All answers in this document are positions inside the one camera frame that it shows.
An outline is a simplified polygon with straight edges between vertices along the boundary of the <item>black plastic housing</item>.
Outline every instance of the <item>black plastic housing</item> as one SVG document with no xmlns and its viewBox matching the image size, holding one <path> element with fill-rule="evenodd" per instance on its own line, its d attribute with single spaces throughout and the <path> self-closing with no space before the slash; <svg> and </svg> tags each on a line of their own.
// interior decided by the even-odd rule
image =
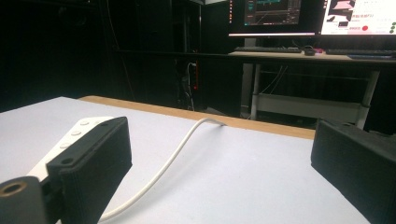
<svg viewBox="0 0 396 224">
<path fill-rule="evenodd" d="M 371 223 L 396 223 L 394 139 L 319 119 L 311 161 Z"/>
</svg>

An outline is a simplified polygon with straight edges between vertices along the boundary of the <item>white plastic device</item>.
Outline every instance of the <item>white plastic device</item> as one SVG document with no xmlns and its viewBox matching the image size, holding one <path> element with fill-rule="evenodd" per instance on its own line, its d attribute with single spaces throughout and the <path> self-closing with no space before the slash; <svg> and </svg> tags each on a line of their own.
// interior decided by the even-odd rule
<svg viewBox="0 0 396 224">
<path fill-rule="evenodd" d="M 36 176 L 40 181 L 44 180 L 47 176 L 47 168 L 46 164 L 58 156 L 61 152 L 75 143 L 79 138 L 84 136 L 87 132 L 89 132 L 96 125 L 102 123 L 103 121 L 113 119 L 113 117 L 94 117 L 94 118 L 85 118 L 80 119 L 74 126 L 71 128 L 62 139 L 47 153 L 38 164 L 27 174 Z"/>
</svg>

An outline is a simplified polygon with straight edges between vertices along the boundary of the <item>monitor screen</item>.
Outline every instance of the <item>monitor screen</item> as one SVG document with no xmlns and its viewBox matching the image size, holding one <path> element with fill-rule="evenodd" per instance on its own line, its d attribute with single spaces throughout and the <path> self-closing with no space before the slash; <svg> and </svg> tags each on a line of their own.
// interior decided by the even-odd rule
<svg viewBox="0 0 396 224">
<path fill-rule="evenodd" d="M 230 0 L 229 36 L 318 35 L 325 0 Z"/>
<path fill-rule="evenodd" d="M 328 0 L 321 35 L 396 35 L 395 0 Z"/>
</svg>

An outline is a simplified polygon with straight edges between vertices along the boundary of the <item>table surface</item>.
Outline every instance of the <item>table surface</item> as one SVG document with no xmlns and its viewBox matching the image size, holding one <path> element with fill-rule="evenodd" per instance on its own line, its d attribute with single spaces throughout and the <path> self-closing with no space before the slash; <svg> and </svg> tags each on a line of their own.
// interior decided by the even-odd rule
<svg viewBox="0 0 396 224">
<path fill-rule="evenodd" d="M 155 113 L 162 109 L 157 106 L 131 109 L 84 100 L 60 97 L 1 113 L 0 182 L 26 175 L 78 120 L 123 116 L 133 167 L 110 211 L 149 182 L 202 116 L 189 112 L 198 117 L 186 119 L 172 114 L 178 110 Z M 368 223 L 312 168 L 312 139 L 267 133 L 270 127 L 258 132 L 202 124 L 154 187 L 105 223 Z"/>
</svg>

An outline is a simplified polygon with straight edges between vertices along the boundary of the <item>wooden desk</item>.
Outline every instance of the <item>wooden desk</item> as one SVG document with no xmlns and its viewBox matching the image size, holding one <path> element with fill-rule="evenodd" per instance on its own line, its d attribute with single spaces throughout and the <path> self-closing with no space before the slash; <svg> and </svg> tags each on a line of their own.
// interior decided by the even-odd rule
<svg viewBox="0 0 396 224">
<path fill-rule="evenodd" d="M 131 101 L 111 99 L 111 98 L 106 98 L 106 97 L 101 97 L 101 96 L 85 96 L 85 97 L 80 98 L 79 100 L 87 101 L 87 102 L 91 102 L 91 103 L 102 104 L 102 105 L 114 105 L 114 106 L 123 107 L 123 108 L 129 108 L 129 109 L 141 110 L 141 111 L 146 111 L 146 112 L 170 115 L 170 116 L 180 117 L 180 118 L 184 118 L 184 119 L 198 120 L 198 119 L 203 119 L 203 118 L 212 118 L 212 119 L 220 120 L 220 121 L 226 123 L 227 125 L 229 125 L 231 127 L 235 127 L 235 128 L 250 129 L 250 130 L 267 132 L 267 133 L 278 133 L 278 134 L 283 134 L 283 135 L 287 135 L 287 136 L 301 137 L 301 138 L 305 138 L 305 139 L 314 139 L 314 136 L 315 136 L 314 130 L 290 127 L 290 126 L 286 126 L 286 125 L 278 125 L 278 124 L 267 123 L 267 122 L 259 122 L 256 120 L 224 117 L 224 116 L 219 116 L 219 115 L 212 115 L 212 114 L 206 114 L 206 113 L 200 113 L 200 112 L 194 112 L 194 111 L 188 111 L 188 110 L 181 110 L 181 109 L 175 109 L 175 108 L 158 106 L 158 105 L 146 105 L 146 104 L 140 104 L 140 103 L 131 102 Z"/>
</svg>

